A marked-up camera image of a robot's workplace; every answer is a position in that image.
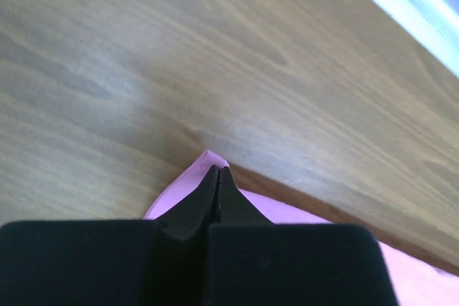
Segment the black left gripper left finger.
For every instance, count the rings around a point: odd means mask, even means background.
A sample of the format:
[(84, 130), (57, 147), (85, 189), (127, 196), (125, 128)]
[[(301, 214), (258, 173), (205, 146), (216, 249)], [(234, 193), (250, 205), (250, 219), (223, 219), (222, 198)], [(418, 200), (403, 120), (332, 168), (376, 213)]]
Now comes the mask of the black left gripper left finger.
[(1, 228), (3, 305), (199, 305), (219, 169), (154, 220)]

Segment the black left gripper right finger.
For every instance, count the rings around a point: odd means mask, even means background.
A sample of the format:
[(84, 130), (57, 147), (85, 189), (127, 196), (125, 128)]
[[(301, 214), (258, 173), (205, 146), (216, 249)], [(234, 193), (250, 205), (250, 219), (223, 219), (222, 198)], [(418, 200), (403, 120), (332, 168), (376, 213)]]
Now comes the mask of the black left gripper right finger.
[(209, 305), (396, 305), (377, 240), (353, 224), (275, 224), (219, 174)]

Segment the pink t shirt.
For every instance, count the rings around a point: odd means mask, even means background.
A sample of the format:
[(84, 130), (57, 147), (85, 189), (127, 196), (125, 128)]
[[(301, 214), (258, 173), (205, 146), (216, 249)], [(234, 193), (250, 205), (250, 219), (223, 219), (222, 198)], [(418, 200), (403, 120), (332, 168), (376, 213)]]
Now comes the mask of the pink t shirt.
[[(144, 216), (153, 220), (188, 196), (211, 166), (228, 167), (216, 153), (204, 151), (151, 204)], [(240, 189), (241, 194), (276, 224), (327, 224), (328, 221), (267, 196)], [(400, 305), (457, 305), (458, 277), (415, 259), (387, 244), (379, 244)]]

